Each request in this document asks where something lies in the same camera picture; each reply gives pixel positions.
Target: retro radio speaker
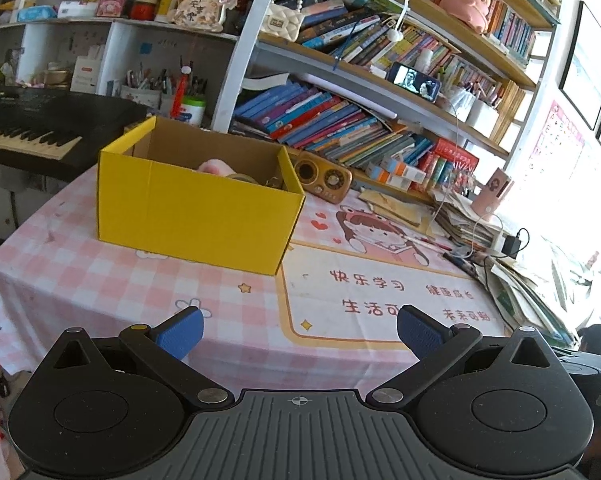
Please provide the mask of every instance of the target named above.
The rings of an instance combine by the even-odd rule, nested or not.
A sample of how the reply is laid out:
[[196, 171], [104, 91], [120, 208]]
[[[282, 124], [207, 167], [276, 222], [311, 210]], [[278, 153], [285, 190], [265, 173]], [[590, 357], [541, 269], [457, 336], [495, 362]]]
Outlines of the retro radio speaker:
[[302, 152], [294, 166], [305, 191], [338, 204], [351, 186], [351, 171], [312, 153]]

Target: charger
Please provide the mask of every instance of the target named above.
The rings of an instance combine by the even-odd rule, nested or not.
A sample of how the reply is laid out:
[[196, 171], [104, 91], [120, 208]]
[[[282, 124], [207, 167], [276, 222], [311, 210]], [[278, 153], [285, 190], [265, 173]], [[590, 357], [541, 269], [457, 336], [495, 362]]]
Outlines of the charger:
[[520, 251], [520, 231], [516, 233], [516, 236], [507, 235], [504, 238], [503, 253], [507, 256], [512, 257], [514, 260]]

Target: metal screw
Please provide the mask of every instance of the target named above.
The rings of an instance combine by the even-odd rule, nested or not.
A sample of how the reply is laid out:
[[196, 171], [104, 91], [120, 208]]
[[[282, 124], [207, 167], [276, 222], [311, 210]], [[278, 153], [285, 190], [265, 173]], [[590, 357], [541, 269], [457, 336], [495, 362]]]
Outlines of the metal screw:
[[395, 404], [403, 400], [403, 393], [395, 388], [379, 388], [371, 396], [381, 404]]
[[205, 404], [218, 404], [224, 402], [229, 397], [229, 394], [220, 388], [205, 388], [198, 393], [198, 400]]

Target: white handbag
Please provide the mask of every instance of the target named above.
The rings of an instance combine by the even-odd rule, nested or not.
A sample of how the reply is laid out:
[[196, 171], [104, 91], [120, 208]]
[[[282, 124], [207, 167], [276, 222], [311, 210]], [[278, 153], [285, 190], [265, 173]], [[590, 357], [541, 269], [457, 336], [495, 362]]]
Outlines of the white handbag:
[[261, 32], [266, 32], [289, 41], [298, 40], [300, 26], [305, 15], [300, 12], [302, 0], [296, 0], [296, 9], [290, 9], [276, 4], [272, 0], [265, 11]]

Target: cartoon girl illustration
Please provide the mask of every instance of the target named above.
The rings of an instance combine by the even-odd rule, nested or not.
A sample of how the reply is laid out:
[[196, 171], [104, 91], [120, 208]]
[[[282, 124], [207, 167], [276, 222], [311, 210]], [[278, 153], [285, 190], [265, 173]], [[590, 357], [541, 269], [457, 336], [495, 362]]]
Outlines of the cartoon girl illustration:
[[336, 219], [343, 228], [344, 238], [359, 253], [386, 260], [388, 257], [404, 264], [429, 266], [425, 256], [401, 228], [374, 213], [341, 205]]

